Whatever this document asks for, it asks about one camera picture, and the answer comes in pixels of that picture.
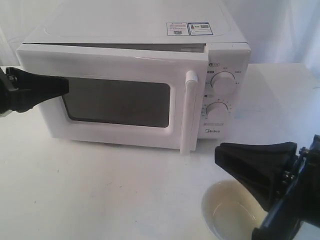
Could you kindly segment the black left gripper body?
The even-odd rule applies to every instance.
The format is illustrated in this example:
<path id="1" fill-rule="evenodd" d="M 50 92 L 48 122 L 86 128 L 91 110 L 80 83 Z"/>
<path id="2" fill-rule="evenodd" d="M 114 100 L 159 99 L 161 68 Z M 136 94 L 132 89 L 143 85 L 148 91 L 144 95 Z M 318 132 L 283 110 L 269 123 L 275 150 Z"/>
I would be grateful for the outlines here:
<path id="1" fill-rule="evenodd" d="M 24 113 L 33 108 L 29 73 L 15 67 L 0 69 L 0 116 L 11 112 Z"/>

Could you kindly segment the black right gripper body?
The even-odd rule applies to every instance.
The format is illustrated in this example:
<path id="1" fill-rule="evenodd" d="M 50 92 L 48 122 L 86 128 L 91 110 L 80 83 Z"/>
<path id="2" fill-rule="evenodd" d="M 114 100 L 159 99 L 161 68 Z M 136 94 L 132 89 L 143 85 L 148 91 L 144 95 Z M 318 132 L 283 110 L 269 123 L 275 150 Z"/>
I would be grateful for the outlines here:
<path id="1" fill-rule="evenodd" d="M 268 212 L 254 240 L 292 240 L 304 222 L 320 227 L 320 136 L 299 151 L 299 168 L 284 196 Z"/>

